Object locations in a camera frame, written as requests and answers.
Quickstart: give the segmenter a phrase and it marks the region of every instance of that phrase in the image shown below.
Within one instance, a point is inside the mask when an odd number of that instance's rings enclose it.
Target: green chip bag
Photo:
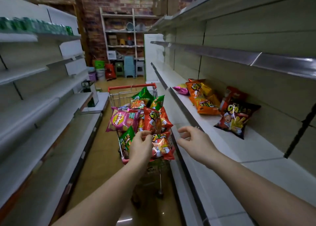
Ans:
[[[147,104],[148,106],[155,99],[155,97],[149,92],[147,87],[142,88],[142,90],[140,92],[138,92],[136,95],[133,95],[132,98],[134,100],[136,100],[136,99],[149,99],[148,104]]]
[[[151,109],[160,110],[163,106],[163,100],[165,96],[158,96],[154,101],[151,103],[150,107]]]
[[[124,134],[122,134],[122,136],[120,136],[119,138],[119,143],[121,145],[121,148],[129,152],[130,145],[132,143],[134,136],[135,136],[135,132],[133,130],[133,127],[130,126],[128,130]]]

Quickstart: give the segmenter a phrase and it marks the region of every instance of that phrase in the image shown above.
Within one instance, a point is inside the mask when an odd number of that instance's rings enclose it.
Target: red plastic bar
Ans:
[[[127,88],[147,87],[147,86],[153,86],[153,87],[157,88],[156,83],[141,84],[141,85],[126,85],[126,86],[109,87],[108,92],[110,92],[110,90],[112,90],[112,89],[127,89]]]

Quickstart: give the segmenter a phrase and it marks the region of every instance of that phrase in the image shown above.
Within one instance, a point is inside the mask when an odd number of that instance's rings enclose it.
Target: tan floor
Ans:
[[[136,79],[118,78],[108,82],[97,82],[96,86],[107,92],[109,86],[144,83],[144,78],[142,77]],[[119,145],[116,132],[105,132],[111,114],[112,111],[110,105],[108,105],[67,210],[72,209],[89,196],[123,166],[118,153]],[[163,173],[162,187],[164,198],[162,200],[156,197],[156,191],[159,187],[157,175],[148,179],[150,182],[153,179],[156,180],[155,184],[137,187],[137,192],[141,199],[140,209],[136,209],[128,201],[117,225],[181,225],[172,184],[168,177],[169,174]]]

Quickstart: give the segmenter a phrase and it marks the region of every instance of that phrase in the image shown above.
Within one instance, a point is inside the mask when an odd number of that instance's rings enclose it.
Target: person's left hand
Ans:
[[[139,131],[133,138],[130,146],[130,160],[136,164],[146,166],[152,156],[153,136],[150,131]]]

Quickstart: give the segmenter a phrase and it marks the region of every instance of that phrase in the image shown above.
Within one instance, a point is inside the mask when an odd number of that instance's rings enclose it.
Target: forearm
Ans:
[[[54,226],[116,225],[145,167],[129,162]]]
[[[219,153],[205,164],[227,184],[243,208],[264,225],[316,225],[316,208]]]

